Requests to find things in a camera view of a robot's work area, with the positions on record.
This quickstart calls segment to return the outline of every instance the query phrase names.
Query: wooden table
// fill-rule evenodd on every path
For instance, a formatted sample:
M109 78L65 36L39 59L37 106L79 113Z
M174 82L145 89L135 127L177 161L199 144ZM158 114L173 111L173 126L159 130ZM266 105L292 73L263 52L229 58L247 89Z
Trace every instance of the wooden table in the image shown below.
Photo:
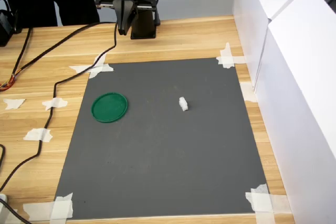
M94 58L113 44L114 25L90 28L60 47L20 74L15 85L0 93L0 143L7 148L0 184L12 169L37 152L38 142L24 141L33 128L44 127L49 116L43 101L53 97L56 81L75 74L69 66L90 65ZM21 66L77 29L77 26L34 29ZM10 76L21 51L27 30L14 35L8 45L0 48L0 80ZM230 43L234 56L242 56L238 33L232 16L211 17L162 22L157 38L131 40L129 36L117 37L117 47L108 53L106 62L141 62L176 59L214 58ZM246 65L236 65L240 81L250 81ZM78 77L58 88L58 97L67 100L68 106L56 109L50 129L50 143L44 143L41 155L20 168L2 193L9 197L10 205L28 218L23 204L53 201L62 167L75 127L88 74ZM17 110L5 110L4 98L26 99ZM246 102L248 115L257 142L261 162L271 194L285 195L276 160L265 130L257 103ZM277 223L294 223L292 215L276 215ZM122 220L86 221L86 223L256 223L254 214L136 218Z

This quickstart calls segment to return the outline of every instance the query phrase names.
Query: gray mat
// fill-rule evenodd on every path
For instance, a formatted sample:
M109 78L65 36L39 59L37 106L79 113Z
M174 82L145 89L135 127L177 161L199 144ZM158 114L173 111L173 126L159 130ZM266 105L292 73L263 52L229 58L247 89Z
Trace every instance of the gray mat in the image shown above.
M73 218L253 212L245 192L266 179L236 69L216 59L111 66L88 82L57 188L73 193ZM90 109L108 92L129 110L102 124Z

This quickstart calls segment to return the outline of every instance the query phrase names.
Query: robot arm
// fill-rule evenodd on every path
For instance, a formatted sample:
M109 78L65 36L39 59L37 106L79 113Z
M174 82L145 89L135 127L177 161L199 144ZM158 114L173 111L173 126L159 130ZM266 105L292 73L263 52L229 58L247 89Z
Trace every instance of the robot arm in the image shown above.
M156 37L156 26L160 25L156 0L96 0L96 5L115 10L120 35L127 35L132 27L132 39Z

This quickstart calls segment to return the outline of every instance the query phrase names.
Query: small white object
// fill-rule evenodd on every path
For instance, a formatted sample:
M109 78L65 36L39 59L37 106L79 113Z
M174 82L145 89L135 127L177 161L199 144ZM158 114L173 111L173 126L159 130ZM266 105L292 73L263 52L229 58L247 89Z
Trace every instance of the small white object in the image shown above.
M68 105L68 102L63 100L62 98L53 98L50 101L45 101L42 103L45 107L46 110L49 110L51 107L54 108L62 108Z
M243 93L244 101L257 102L256 95L251 82L240 83L241 92Z
M65 224L72 218L72 193L66 197L56 197L53 202L24 204L29 221L50 221L52 224Z
M220 57L216 58L219 65L223 65L223 68L231 68L235 66L235 62L231 53L230 43L226 43L225 49L221 50Z
M91 68L89 71L90 73L90 76L89 76L89 79L92 79L94 77L97 76L97 74L101 73L101 72L113 72L114 69L110 67L110 65L108 64L104 64L105 62L105 57L106 57L106 54L104 54L100 59L99 61L97 62L97 64ZM84 71L85 69L87 69L88 67L90 67L91 65L85 65L85 66L70 66L70 68L72 68L73 70L76 71L76 73L80 73L82 71Z
M52 139L52 135L50 134L50 130L40 128L40 129L32 129L27 133L27 135L23 138L23 140L29 141L39 141L49 143Z
M184 99L184 97L180 97L180 106L181 106L181 108L182 108L183 111L188 110L188 103Z
M26 99L4 99L4 102L7 103L5 110L16 110L24 103Z

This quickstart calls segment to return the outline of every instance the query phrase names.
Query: white cardboard box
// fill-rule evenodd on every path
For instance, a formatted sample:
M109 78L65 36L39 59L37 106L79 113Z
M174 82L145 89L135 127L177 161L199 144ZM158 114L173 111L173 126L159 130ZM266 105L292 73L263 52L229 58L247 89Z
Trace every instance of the white cardboard box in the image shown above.
M253 86L269 22L292 0L234 0L233 13Z
M294 0L269 25L256 86L297 224L336 223L336 15Z

